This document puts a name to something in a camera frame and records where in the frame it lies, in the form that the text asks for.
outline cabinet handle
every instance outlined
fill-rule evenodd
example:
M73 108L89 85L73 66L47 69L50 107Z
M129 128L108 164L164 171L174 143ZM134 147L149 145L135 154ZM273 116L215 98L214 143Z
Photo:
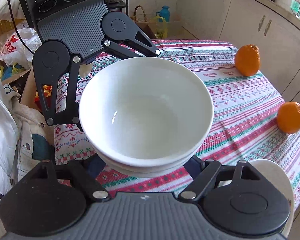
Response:
M261 27L263 26L263 22L265 21L266 16L264 15L263 18L261 19L260 23L259 23L259 29L258 32L261 30Z
M269 23L268 23L267 26L266 26L266 30L265 30L265 34L264 34L265 37L267 36L267 32L268 32L269 29L270 29L271 23L272 23L272 20L270 20Z

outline metal screw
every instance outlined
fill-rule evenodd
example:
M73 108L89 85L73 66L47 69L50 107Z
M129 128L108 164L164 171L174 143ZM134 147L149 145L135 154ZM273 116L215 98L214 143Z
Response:
M48 118L47 125L53 125L53 119L52 118Z
M184 191L181 192L181 197L184 199L194 199L197 196L193 191Z
M72 118L72 122L73 123L78 123L79 122L79 118L77 116L75 116L74 118Z
M80 61L80 57L79 56L74 56L73 57L73 62L74 63L78 63Z
M92 196L94 198L98 198L98 199L104 199L106 197L108 197L109 193L104 191L104 190L97 190L94 193L92 193Z

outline striped tablecloth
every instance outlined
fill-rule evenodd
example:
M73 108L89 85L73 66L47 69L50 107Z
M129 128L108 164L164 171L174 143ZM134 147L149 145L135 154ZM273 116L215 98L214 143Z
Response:
M214 120L209 135L196 155L213 158L222 164L236 164L266 158L278 163L287 173L300 203L300 131L287 135L278 129L276 113L284 102L279 92L261 72L243 77L234 67L237 48L220 41L155 41L160 57L175 61L195 72L206 84L213 99ZM95 60L87 78L78 78L77 98L98 71L118 61L106 53ZM65 106L67 75L59 81L57 107ZM56 163L95 154L84 133L73 124L55 127ZM106 166L96 178L111 194L116 191L181 192L192 178L182 167L153 179L128 177Z

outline white plastic bag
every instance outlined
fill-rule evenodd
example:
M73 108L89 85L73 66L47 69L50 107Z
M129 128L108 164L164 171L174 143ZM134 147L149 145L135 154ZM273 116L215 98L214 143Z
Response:
M41 45L39 36L34 29L18 30L23 42L33 52ZM13 33L0 49L0 59L7 65L20 64L25 69L32 68L33 54L21 43L16 33Z

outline bowl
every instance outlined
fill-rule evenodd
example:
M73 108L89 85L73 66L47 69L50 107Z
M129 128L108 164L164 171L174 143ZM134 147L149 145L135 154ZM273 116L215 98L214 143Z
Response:
M287 174L277 163L271 160L256 159L250 163L291 202L290 215L282 231L282 235L288 237L294 216L294 195Z
M202 80L186 67L135 57L109 65L90 80L79 119L99 155L155 173L177 169L201 146L212 125L213 102Z

